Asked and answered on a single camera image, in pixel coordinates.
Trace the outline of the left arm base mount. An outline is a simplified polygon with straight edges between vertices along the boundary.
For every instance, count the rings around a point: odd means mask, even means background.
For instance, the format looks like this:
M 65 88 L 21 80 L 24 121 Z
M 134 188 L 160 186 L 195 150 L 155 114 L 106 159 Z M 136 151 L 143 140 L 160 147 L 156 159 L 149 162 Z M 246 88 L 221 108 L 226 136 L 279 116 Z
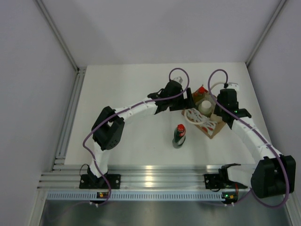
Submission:
M 106 173 L 104 176 L 109 182 L 111 189 L 120 189 L 120 182 L 121 182 L 120 174 Z M 109 186 L 102 176 L 98 178 L 91 172 L 90 167 L 88 167 L 87 173 L 82 174 L 80 176 L 79 188 L 80 189 L 108 189 Z

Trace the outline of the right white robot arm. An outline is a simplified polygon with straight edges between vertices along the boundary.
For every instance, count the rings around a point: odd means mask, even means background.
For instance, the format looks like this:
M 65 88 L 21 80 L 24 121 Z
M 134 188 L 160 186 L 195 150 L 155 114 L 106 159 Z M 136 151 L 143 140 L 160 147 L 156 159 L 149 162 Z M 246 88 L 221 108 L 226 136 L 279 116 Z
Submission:
M 242 163 L 222 166 L 219 170 L 220 184 L 230 187 L 237 182 L 251 188 L 258 198 L 292 193 L 295 185 L 295 159 L 280 153 L 264 137 L 251 114 L 239 108 L 234 89 L 220 91 L 214 113 L 241 139 L 255 162 L 252 166 Z

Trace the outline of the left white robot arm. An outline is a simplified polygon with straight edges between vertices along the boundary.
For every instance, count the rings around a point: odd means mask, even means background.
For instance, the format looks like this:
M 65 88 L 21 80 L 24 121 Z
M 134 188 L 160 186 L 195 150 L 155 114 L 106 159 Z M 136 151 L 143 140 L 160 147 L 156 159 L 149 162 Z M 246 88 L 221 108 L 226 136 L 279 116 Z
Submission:
M 165 88 L 150 93 L 141 102 L 132 106 L 119 109 L 105 107 L 92 127 L 94 153 L 88 170 L 91 174 L 90 183 L 96 188 L 106 184 L 104 174 L 108 172 L 109 150 L 120 142 L 126 124 L 167 109 L 178 111 L 194 107 L 191 89 L 183 90 L 181 83 L 175 80 L 170 80 Z

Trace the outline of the cream squeeze bottle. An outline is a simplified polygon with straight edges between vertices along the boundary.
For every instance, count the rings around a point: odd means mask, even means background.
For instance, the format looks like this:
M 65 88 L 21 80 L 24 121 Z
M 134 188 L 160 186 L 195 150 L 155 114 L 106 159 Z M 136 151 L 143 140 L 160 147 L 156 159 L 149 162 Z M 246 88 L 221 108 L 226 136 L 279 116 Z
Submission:
M 216 115 L 216 114 L 211 114 L 211 116 L 210 116 L 210 120 L 211 121 L 215 121 L 215 122 L 217 122 L 217 123 L 221 123 L 222 122 L 222 117 L 221 116 L 218 116 L 218 115 Z

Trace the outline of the dark sauce bottle red cap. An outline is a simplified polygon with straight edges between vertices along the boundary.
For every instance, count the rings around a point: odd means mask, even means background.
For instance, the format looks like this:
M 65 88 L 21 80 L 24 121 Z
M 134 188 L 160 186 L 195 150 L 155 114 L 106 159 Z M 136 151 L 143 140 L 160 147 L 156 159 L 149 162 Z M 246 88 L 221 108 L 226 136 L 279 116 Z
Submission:
M 186 128 L 183 124 L 178 124 L 174 130 L 173 147 L 180 148 L 186 139 Z

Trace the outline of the burlap canvas bag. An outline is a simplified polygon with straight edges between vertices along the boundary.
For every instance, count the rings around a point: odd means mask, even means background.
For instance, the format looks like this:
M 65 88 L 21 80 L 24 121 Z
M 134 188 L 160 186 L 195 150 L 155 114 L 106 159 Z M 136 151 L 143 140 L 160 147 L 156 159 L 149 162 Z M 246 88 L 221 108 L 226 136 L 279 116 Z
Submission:
M 213 114 L 216 103 L 214 102 L 208 91 L 205 98 L 203 98 L 195 104 L 195 108 L 183 110 L 182 115 L 188 123 L 196 126 L 207 137 L 212 139 L 216 134 L 218 134 L 221 131 L 221 129 L 226 125 L 226 123 L 224 121 L 222 121 L 221 123 L 211 121 L 210 117 L 206 117 L 199 112 L 198 106 L 204 100 L 208 100 L 211 102 L 211 114 Z

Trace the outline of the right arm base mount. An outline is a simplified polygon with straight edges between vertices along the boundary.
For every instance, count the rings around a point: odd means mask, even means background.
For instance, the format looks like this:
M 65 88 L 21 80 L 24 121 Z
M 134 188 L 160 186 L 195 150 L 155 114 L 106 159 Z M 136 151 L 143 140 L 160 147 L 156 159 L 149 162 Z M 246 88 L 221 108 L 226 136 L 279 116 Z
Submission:
M 219 174 L 204 174 L 204 183 L 206 189 L 213 192 L 218 192 L 225 188 Z

